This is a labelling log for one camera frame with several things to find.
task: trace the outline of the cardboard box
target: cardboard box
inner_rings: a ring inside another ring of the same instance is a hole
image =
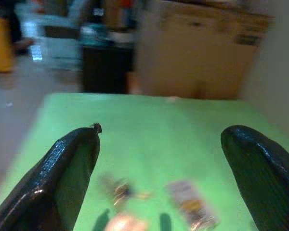
[[[147,95],[235,99],[267,16],[171,1],[143,13],[136,76]]]
[[[104,1],[104,24],[110,29],[119,28],[120,19],[120,1],[118,0],[105,0]]]

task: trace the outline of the green tabletop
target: green tabletop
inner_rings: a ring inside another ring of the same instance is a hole
[[[215,209],[221,220],[216,231],[255,231],[221,149],[221,132],[230,125],[250,126],[289,151],[289,138],[242,101],[53,94],[40,107],[7,174],[0,203],[58,138],[96,122],[103,127],[101,152],[75,231],[102,231],[107,217],[113,217],[110,200],[99,181],[105,172],[128,178],[139,192],[153,193],[147,201],[131,200],[127,208],[148,220],[152,231],[166,227],[161,225],[165,216],[170,217],[172,231],[188,230],[165,189],[166,184],[183,179],[191,180]]]

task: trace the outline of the wall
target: wall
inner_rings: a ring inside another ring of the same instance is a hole
[[[276,1],[275,7],[269,12],[275,14],[276,24],[255,59],[241,98],[289,133],[289,0]]]

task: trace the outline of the yellow object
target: yellow object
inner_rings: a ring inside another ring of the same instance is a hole
[[[202,201],[200,200],[187,200],[184,201],[180,208],[186,210],[187,212],[198,212],[201,208],[203,208]]]
[[[11,72],[14,68],[13,48],[6,19],[0,18],[0,72]]]

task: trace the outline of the blurry background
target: blurry background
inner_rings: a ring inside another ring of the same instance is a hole
[[[0,181],[53,92],[243,99],[289,133],[289,1],[39,0],[14,11],[34,44],[0,71]]]

